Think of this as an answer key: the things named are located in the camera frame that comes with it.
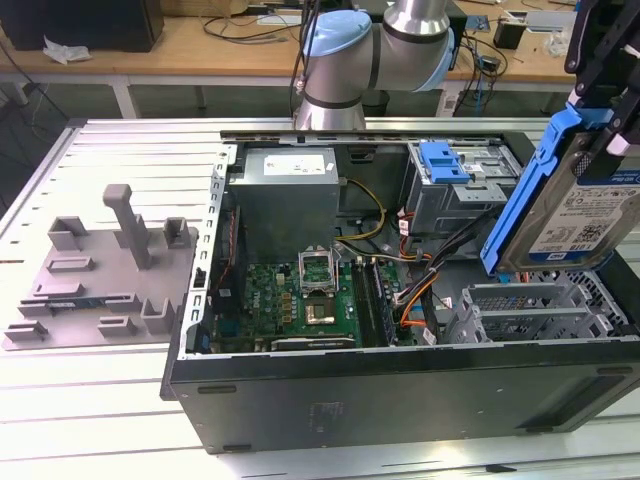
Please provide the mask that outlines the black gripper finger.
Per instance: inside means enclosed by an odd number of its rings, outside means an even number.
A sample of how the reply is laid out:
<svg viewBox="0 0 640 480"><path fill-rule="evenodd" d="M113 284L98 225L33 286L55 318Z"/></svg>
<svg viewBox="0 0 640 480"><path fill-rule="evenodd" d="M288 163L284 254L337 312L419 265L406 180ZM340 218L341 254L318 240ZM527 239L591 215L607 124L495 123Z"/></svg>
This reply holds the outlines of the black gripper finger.
<svg viewBox="0 0 640 480"><path fill-rule="evenodd" d="M585 106L604 106L639 85L639 3L582 1L565 58L575 95Z"/></svg>
<svg viewBox="0 0 640 480"><path fill-rule="evenodd" d="M634 58L625 79L625 89L613 109L611 121L594 143L597 154L639 153L639 30L635 30L623 51Z"/></svg>

